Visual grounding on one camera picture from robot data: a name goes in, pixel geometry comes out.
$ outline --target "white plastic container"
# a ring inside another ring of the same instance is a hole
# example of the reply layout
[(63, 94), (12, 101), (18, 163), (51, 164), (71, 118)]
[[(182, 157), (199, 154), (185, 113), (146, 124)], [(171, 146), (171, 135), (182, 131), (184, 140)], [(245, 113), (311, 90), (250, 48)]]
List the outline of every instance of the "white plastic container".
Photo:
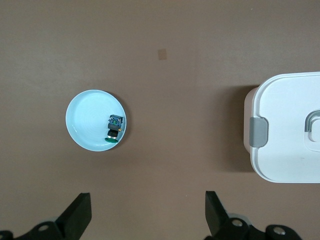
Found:
[(277, 75), (244, 101), (244, 146), (275, 183), (320, 183), (320, 72)]

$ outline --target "small stain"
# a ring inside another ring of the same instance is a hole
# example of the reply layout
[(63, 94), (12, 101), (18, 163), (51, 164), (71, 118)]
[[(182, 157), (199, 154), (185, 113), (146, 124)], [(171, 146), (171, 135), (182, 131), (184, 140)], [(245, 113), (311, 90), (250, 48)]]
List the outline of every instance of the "small stain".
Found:
[(167, 49), (158, 49), (158, 58), (159, 60), (167, 60)]

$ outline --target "screw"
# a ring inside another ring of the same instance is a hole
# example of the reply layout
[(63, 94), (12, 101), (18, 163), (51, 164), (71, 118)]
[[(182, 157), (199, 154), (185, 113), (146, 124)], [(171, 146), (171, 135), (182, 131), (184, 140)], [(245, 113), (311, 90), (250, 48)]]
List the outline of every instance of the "screw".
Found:
[(286, 234), (286, 231), (282, 228), (282, 227), (279, 227), (279, 226), (276, 226), (273, 231), (276, 233), (276, 234), (279, 234), (279, 235), (285, 235)]
[(242, 227), (242, 221), (240, 221), (239, 219), (234, 219), (232, 220), (232, 224), (236, 227)]

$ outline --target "small electronic component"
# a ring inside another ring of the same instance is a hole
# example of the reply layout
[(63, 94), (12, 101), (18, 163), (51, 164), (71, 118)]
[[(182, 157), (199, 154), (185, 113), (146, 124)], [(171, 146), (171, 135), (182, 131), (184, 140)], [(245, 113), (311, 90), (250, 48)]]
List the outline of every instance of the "small electronic component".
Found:
[(105, 140), (109, 143), (117, 143), (118, 133), (121, 131), (121, 125), (124, 118), (122, 116), (110, 115), (108, 123), (108, 137)]

